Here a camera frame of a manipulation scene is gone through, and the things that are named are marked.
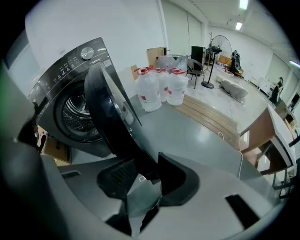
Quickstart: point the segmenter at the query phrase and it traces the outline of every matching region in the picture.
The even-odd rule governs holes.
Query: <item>white cushion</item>
[[[228,79],[223,79],[221,81],[221,86],[225,89],[226,92],[237,99],[243,98],[248,94],[247,89]]]

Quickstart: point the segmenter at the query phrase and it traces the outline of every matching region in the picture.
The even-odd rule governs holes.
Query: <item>white wall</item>
[[[102,37],[117,72],[148,65],[148,48],[165,46],[160,0],[42,0],[25,18],[39,65],[48,69],[73,48]]]
[[[29,44],[19,53],[8,72],[16,86],[27,97],[41,76],[40,67]]]
[[[169,54],[191,55],[192,46],[202,46],[201,23],[192,15],[187,14],[185,10],[168,1],[162,1],[162,6],[169,41]]]
[[[187,15],[188,16],[188,24],[189,24],[189,45],[190,45],[190,49],[189,49],[189,55],[192,54],[192,46],[199,46],[199,47],[205,47],[202,43],[202,34],[201,34],[201,30],[202,30],[202,25],[201,23],[195,19],[193,16],[191,15]]]
[[[240,65],[247,78],[266,77],[273,56],[273,51],[267,45],[242,33],[225,28],[210,26],[208,32],[212,32],[212,38],[216,35],[223,35],[228,38],[232,51],[237,50],[240,54]]]
[[[279,58],[276,54],[273,54],[266,78],[268,78],[268,80],[272,83],[278,83],[279,77],[282,77],[285,87],[285,81],[287,80],[290,69],[291,68],[282,61],[281,58]]]

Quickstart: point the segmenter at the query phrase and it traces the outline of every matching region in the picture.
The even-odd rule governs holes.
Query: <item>person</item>
[[[270,101],[274,103],[275,105],[277,104],[277,97],[278,93],[283,89],[283,78],[279,78],[279,82],[277,83],[276,87],[274,88],[272,92],[272,96],[270,98]]]

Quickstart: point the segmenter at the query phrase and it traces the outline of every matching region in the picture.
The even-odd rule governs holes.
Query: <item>chair leg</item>
[[[196,83],[197,83],[197,75],[196,75],[196,80],[195,80],[195,86],[194,86],[194,89],[196,88]]]

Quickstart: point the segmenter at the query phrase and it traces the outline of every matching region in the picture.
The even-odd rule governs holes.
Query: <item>white label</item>
[[[140,182],[145,181],[145,180],[146,180],[146,178],[144,176],[139,177]]]
[[[112,62],[110,61],[110,59],[105,60],[104,62],[104,66],[108,67],[112,64]]]

